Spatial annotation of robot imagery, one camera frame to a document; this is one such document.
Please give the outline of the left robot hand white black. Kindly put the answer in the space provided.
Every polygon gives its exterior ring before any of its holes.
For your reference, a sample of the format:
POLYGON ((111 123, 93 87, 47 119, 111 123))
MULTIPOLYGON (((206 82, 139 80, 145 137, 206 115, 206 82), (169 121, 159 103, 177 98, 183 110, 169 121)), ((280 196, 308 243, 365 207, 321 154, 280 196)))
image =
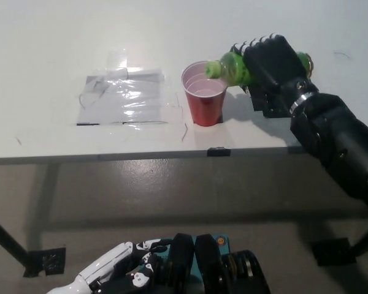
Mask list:
POLYGON ((118 274, 126 274, 145 265, 154 252, 164 252, 172 239, 150 239, 140 243, 123 242, 83 269, 77 277, 92 290, 118 274))

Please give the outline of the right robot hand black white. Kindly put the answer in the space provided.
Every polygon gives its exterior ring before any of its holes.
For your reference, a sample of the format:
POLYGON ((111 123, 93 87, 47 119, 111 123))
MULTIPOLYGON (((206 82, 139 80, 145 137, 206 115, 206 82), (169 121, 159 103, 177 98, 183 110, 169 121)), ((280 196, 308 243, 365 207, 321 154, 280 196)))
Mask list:
POLYGON ((288 118, 293 99, 283 95, 292 89, 314 89, 311 85, 313 62, 307 53, 296 52, 285 37, 263 36, 251 42, 235 43, 230 52, 239 58, 248 77, 238 85, 250 95, 255 111, 267 118, 288 118))

